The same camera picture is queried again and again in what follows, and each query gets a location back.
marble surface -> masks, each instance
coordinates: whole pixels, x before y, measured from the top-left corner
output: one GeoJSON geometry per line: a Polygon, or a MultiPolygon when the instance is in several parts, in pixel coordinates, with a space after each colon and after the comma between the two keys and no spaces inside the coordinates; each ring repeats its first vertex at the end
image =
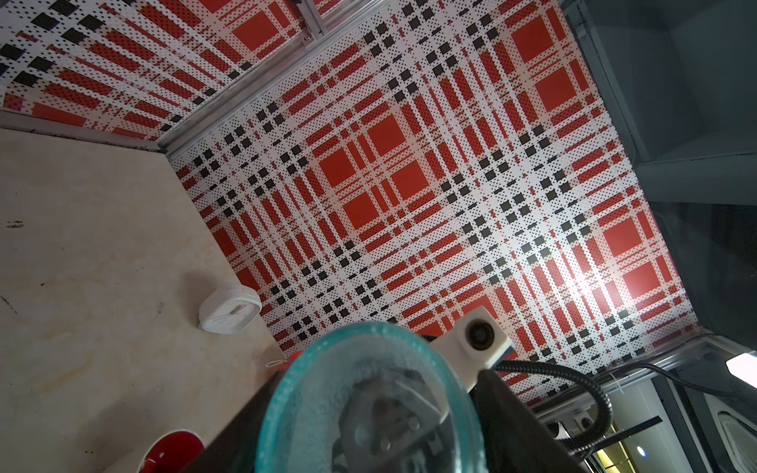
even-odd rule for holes
{"type": "Polygon", "coordinates": [[[101,471],[175,428],[209,443],[281,351],[197,329],[237,278],[162,154],[0,130],[0,458],[101,471]]]}

metal bracket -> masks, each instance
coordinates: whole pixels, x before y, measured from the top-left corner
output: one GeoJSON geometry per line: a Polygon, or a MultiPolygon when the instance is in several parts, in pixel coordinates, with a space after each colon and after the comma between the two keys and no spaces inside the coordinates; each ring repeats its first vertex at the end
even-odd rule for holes
{"type": "Polygon", "coordinates": [[[321,18],[321,14],[318,13],[318,7],[313,0],[292,0],[297,8],[302,13],[302,18],[305,20],[305,25],[310,31],[309,36],[305,36],[304,43],[306,45],[321,39],[329,31],[326,29],[326,24],[321,18]]]}

white round object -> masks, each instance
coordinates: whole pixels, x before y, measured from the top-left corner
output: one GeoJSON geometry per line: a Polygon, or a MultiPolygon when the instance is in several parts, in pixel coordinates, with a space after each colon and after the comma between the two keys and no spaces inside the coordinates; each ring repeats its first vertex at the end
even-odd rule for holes
{"type": "Polygon", "coordinates": [[[217,289],[200,305],[199,327],[230,335],[250,323],[263,309],[257,292],[243,285],[217,289]]]}

camera lens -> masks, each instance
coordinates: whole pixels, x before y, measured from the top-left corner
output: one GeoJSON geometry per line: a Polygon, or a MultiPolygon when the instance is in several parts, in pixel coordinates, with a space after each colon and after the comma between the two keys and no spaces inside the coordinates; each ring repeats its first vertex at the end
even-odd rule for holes
{"type": "Polygon", "coordinates": [[[468,343],[475,350],[487,350],[494,343],[494,329],[488,322],[477,320],[468,325],[468,343]]]}

red object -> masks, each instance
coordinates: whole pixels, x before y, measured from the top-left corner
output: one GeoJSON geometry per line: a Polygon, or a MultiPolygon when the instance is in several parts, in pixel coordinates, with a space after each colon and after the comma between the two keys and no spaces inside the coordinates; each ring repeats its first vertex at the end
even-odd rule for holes
{"type": "Polygon", "coordinates": [[[178,473],[204,450],[202,440],[192,432],[173,432],[150,449],[139,473],[178,473]]]}

